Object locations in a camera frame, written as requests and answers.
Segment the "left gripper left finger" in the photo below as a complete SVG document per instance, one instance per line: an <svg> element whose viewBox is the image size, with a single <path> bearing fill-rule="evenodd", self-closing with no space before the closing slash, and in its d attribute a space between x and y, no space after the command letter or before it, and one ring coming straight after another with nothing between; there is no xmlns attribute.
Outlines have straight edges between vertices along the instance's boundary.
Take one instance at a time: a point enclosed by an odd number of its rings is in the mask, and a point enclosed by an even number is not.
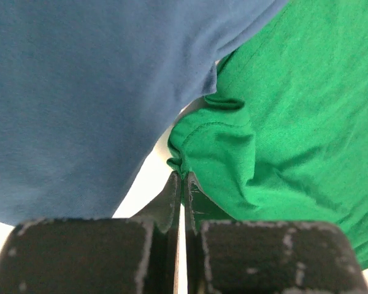
<svg viewBox="0 0 368 294"><path fill-rule="evenodd" d="M0 293L173 293L181 179L130 218L33 219L0 252Z"/></svg>

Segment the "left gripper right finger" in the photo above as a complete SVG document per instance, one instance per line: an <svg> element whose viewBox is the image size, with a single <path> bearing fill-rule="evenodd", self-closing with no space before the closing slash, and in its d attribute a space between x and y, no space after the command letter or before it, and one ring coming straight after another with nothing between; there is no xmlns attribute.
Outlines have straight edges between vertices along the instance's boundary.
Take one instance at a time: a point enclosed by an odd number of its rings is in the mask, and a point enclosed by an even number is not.
<svg viewBox="0 0 368 294"><path fill-rule="evenodd" d="M368 293L347 237L327 222L235 220L183 181L189 293Z"/></svg>

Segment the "green t shirt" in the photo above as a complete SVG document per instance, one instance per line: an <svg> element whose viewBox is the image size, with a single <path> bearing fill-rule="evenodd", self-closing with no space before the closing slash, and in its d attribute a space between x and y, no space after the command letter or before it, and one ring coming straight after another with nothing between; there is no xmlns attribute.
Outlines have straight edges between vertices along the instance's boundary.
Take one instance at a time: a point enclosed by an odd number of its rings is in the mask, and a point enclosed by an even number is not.
<svg viewBox="0 0 368 294"><path fill-rule="evenodd" d="M217 69L168 164L238 220L337 224L368 268L368 1L290 1Z"/></svg>

